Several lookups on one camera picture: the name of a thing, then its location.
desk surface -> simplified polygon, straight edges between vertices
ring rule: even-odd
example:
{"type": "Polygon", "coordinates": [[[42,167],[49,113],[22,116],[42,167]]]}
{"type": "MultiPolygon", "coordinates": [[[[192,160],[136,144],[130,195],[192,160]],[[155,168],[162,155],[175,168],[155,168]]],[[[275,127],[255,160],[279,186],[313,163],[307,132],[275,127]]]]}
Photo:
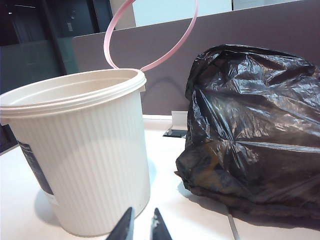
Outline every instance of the desk surface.
{"type": "MultiPolygon", "coordinates": [[[[145,140],[151,181],[151,197],[146,208],[134,221],[135,240],[150,239],[151,219],[159,208],[173,240],[233,240],[228,209],[221,203],[199,197],[185,190],[174,174],[175,160],[184,150],[182,138],[162,137],[171,120],[145,119],[145,140]]],[[[1,239],[80,240],[59,225],[50,204],[30,170],[20,147],[0,157],[1,163],[1,239]]],[[[234,218],[238,239],[319,240],[316,222],[308,228],[292,224],[266,226],[234,218]]],[[[106,236],[90,238],[104,240],[106,236]]]]}

white plastic bucket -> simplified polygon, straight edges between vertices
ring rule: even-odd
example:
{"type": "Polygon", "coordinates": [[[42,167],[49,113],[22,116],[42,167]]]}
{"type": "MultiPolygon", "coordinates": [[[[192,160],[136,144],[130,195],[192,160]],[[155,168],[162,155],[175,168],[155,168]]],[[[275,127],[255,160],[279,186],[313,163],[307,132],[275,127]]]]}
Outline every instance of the white plastic bucket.
{"type": "Polygon", "coordinates": [[[110,232],[128,207],[138,215],[150,197],[137,69],[77,73],[0,96],[9,124],[67,231],[110,232]]]}

cubicle divider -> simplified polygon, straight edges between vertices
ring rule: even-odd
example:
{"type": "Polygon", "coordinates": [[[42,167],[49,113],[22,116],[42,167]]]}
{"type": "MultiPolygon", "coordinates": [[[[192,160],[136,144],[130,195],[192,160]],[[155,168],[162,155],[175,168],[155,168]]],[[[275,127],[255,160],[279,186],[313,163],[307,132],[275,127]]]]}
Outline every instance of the cubicle divider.
{"type": "MultiPolygon", "coordinates": [[[[198,17],[185,44],[169,60],[145,72],[144,114],[188,110],[185,87],[198,54],[220,44],[240,44],[292,53],[320,65],[320,1],[294,1],[198,17]]],[[[121,68],[141,68],[180,39],[190,19],[116,30],[111,55],[121,68]]],[[[111,68],[103,53],[104,33],[75,37],[81,72],[111,68]]]]}

window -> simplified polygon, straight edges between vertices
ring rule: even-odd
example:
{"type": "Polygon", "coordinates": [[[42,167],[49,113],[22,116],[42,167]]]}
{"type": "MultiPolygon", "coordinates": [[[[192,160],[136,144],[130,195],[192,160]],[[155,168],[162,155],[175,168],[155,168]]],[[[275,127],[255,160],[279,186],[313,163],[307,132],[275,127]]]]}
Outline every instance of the window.
{"type": "MultiPolygon", "coordinates": [[[[0,93],[78,72],[71,39],[104,32],[108,0],[4,0],[0,2],[0,93]]],[[[17,144],[1,127],[0,150],[17,144]]]]}

garbage bag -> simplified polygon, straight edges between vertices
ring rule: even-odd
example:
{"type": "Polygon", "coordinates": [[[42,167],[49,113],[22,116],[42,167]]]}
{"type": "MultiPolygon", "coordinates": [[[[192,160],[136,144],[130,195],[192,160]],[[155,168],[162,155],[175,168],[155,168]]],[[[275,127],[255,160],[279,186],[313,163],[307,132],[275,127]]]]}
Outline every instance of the garbage bag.
{"type": "Polygon", "coordinates": [[[288,53],[220,45],[187,81],[184,187],[251,214],[320,219],[320,69],[288,53]]]}

